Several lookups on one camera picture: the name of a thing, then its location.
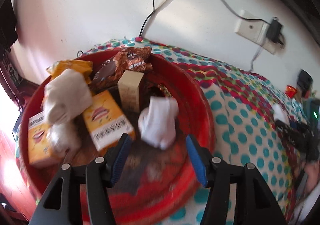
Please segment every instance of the metal screw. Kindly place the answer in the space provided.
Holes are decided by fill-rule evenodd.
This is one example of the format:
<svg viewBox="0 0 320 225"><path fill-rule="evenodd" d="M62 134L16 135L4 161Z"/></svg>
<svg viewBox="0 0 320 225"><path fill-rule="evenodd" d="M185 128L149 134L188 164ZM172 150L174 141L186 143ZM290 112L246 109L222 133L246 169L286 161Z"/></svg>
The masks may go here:
<svg viewBox="0 0 320 225"><path fill-rule="evenodd" d="M213 157L211 160L213 163L220 163L221 159L219 157Z"/></svg>
<svg viewBox="0 0 320 225"><path fill-rule="evenodd" d="M247 168L248 169L250 169L250 170L252 170L252 169L254 169L256 166L253 164L253 163L247 163Z"/></svg>
<svg viewBox="0 0 320 225"><path fill-rule="evenodd" d="M96 159L95 159L95 162L96 163L102 163L104 161L104 158L103 157L97 157Z"/></svg>
<svg viewBox="0 0 320 225"><path fill-rule="evenodd" d="M68 164L68 163L64 163L64 164L62 164L62 166L61 166L61 169L62 170L68 170L70 168L70 164Z"/></svg>

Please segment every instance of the brown snack wrapper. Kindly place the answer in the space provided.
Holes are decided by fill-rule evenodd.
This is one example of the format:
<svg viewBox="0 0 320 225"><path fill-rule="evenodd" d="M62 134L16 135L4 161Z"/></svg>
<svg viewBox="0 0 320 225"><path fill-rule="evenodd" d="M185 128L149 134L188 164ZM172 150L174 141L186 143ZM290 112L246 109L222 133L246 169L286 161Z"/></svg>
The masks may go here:
<svg viewBox="0 0 320 225"><path fill-rule="evenodd" d="M99 71L94 75L90 89L100 92L103 89L114 86L126 70L148 72L152 70L151 63L145 60L150 56L151 47L125 48L115 56L106 60Z"/></svg>
<svg viewBox="0 0 320 225"><path fill-rule="evenodd" d="M164 94L164 97L172 97L172 94L163 83L158 84L157 88L161 90L161 92Z"/></svg>

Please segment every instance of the yellow box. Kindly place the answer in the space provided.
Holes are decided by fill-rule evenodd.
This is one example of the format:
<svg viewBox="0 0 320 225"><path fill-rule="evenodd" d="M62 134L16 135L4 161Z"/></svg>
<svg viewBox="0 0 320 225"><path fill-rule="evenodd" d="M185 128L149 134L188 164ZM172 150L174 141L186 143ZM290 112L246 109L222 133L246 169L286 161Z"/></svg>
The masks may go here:
<svg viewBox="0 0 320 225"><path fill-rule="evenodd" d="M97 151L114 145L123 133L135 138L133 126L109 91L95 95L92 100L93 104L82 115Z"/></svg>
<svg viewBox="0 0 320 225"><path fill-rule="evenodd" d="M28 128L28 155L29 164L36 168L44 168L60 162L55 156L47 140L47 132L50 126L44 121L44 113L41 112L29 118Z"/></svg>

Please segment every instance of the mouth illustration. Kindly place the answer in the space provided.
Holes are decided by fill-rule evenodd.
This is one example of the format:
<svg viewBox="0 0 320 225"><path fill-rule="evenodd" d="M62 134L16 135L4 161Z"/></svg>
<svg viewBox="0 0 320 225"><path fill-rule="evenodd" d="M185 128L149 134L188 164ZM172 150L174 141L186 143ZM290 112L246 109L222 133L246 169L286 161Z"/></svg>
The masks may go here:
<svg viewBox="0 0 320 225"><path fill-rule="evenodd" d="M104 107L97 108L92 114L92 121L96 121L104 116L106 116L110 112L109 109L105 109Z"/></svg>
<svg viewBox="0 0 320 225"><path fill-rule="evenodd" d="M33 140L35 141L35 143L39 143L42 140L43 135L44 135L44 130L41 130L38 133L36 133L33 136Z"/></svg>

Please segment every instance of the polka dot bed sheet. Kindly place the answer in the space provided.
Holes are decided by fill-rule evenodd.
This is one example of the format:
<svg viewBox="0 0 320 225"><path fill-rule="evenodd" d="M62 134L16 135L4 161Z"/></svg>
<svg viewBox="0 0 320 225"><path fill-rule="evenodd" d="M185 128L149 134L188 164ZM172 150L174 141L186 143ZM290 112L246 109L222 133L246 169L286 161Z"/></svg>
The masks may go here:
<svg viewBox="0 0 320 225"><path fill-rule="evenodd" d="M215 120L216 145L213 155L234 165L254 163L278 200L282 212L288 215L290 202L294 202L291 167L297 162L298 153L287 144L282 144L280 134L275 131L272 105L279 103L292 120L304 122L300 104L258 74L142 37L110 40L95 45L86 54L132 46L150 46L154 54L163 56L195 79L208 99ZM199 224L208 194L208 189L199 188L184 207L160 224ZM227 225L233 224L235 203L236 185L231 185Z"/></svg>

